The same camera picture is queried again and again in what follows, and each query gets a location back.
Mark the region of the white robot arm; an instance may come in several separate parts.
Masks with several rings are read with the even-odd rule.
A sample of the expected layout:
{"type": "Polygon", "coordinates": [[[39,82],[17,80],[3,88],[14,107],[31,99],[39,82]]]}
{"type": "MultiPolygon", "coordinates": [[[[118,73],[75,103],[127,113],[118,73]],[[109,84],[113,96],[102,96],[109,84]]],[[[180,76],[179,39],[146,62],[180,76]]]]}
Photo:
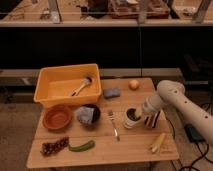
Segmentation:
{"type": "Polygon", "coordinates": [[[162,80],[157,89],[141,105],[142,116],[152,116],[164,106],[172,105],[197,129],[203,138],[213,146],[213,116],[185,96],[182,83],[162,80]]]}

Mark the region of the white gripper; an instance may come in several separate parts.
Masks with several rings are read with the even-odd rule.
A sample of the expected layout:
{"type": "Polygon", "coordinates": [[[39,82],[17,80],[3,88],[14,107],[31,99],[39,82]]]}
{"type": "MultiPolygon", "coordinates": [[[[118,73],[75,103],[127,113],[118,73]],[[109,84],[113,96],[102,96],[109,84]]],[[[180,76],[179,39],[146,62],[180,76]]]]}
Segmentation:
{"type": "Polygon", "coordinates": [[[141,104],[141,108],[136,111],[136,117],[152,116],[159,112],[164,106],[164,102],[158,93],[153,93],[141,104]]]}

